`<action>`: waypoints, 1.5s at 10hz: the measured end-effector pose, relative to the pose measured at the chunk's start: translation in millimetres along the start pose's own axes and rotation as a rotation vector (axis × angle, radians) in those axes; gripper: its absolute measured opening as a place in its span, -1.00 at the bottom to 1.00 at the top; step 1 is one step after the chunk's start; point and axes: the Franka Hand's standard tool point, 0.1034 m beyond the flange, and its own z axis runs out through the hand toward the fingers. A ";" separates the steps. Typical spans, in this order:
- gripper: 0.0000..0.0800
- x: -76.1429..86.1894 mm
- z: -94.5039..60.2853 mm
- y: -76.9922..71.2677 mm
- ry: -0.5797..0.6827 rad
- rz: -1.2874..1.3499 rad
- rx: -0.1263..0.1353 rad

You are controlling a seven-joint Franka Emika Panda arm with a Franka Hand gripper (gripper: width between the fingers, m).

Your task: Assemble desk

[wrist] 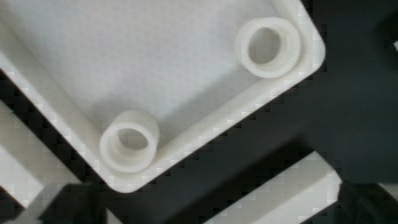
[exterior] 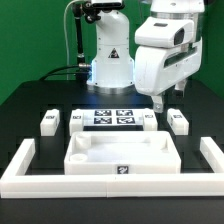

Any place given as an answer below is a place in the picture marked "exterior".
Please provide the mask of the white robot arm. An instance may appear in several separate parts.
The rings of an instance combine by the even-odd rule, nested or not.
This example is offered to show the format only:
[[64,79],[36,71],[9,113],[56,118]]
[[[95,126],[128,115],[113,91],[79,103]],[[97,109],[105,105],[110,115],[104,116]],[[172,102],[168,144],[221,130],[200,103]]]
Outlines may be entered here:
[[88,89],[120,94],[129,88],[152,98],[153,110],[163,111],[163,95],[170,87],[182,93],[187,78],[202,58],[202,16],[216,0],[141,0],[150,16],[135,31],[138,45],[129,54],[129,20],[119,12],[122,0],[90,0],[96,22],[97,54],[92,61]]

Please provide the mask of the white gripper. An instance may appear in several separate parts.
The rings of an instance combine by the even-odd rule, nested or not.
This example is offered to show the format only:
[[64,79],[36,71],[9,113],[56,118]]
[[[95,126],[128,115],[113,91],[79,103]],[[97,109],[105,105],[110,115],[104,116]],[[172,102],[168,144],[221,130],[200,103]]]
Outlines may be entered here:
[[159,94],[175,84],[175,90],[183,92],[184,79],[199,70],[201,58],[202,41],[194,43],[188,52],[182,52],[181,46],[170,49],[140,46],[135,55],[135,88],[141,94],[153,96],[153,110],[162,112],[164,100]]

